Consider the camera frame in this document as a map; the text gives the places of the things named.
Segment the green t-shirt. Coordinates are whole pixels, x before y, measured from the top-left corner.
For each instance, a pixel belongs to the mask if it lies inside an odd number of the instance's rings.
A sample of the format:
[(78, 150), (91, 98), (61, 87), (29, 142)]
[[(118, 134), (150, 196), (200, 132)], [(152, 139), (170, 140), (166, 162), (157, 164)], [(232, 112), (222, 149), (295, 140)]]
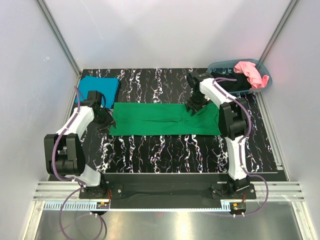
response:
[(117, 102), (111, 136), (205, 135), (220, 136), (219, 109), (207, 104), (195, 114), (179, 103)]

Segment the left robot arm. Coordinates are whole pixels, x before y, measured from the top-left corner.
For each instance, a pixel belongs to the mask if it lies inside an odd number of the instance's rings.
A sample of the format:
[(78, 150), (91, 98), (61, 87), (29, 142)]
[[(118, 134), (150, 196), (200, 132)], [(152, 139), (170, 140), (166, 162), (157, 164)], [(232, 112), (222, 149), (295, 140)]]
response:
[(59, 181), (77, 182), (84, 197), (110, 197), (112, 192), (103, 174), (86, 163), (81, 137), (91, 123), (100, 132), (106, 133), (110, 127), (116, 126), (116, 122), (103, 106), (106, 97), (101, 92), (91, 90), (87, 98), (80, 101), (77, 91), (76, 97), (77, 104), (64, 126), (44, 137), (46, 170)]

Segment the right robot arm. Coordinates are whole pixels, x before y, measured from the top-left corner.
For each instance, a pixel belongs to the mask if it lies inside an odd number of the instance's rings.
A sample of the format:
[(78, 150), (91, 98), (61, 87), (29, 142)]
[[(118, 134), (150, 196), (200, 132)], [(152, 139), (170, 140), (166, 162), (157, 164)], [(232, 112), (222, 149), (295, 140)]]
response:
[(215, 78), (208, 72), (199, 74), (192, 71), (187, 74), (186, 80), (193, 89), (192, 96), (185, 103), (187, 111), (192, 111), (191, 114), (195, 115), (206, 107), (209, 101), (219, 108), (218, 129), (226, 141), (229, 167), (228, 181), (216, 193), (239, 198), (250, 187), (245, 143), (252, 124), (247, 102), (223, 89), (220, 82), (227, 81), (225, 77)]

